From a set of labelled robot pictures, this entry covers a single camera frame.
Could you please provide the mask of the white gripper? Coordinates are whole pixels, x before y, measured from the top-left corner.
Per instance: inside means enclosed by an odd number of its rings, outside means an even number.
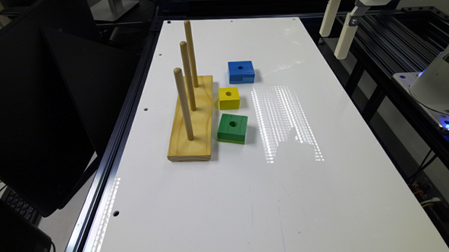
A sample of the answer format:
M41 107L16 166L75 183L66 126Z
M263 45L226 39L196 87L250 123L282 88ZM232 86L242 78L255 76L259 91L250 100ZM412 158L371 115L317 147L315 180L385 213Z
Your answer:
M391 0L359 0L365 6L356 6L350 13L348 13L343 29L338 38L336 49L334 50L334 56L336 59L345 59L350 51L351 44L358 30L358 24L361 21L362 16L369 10L370 5L386 5ZM328 37L331 34L332 26L335 17L338 13L338 8L341 0L328 0L328 4L325 9L325 14L322 19L319 34L322 37Z

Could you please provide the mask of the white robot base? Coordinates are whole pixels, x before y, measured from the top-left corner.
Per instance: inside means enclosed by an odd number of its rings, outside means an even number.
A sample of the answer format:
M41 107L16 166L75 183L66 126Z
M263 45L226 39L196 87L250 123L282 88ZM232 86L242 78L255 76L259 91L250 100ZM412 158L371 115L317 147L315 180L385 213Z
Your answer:
M422 72L393 78L441 131L449 132L449 45Z

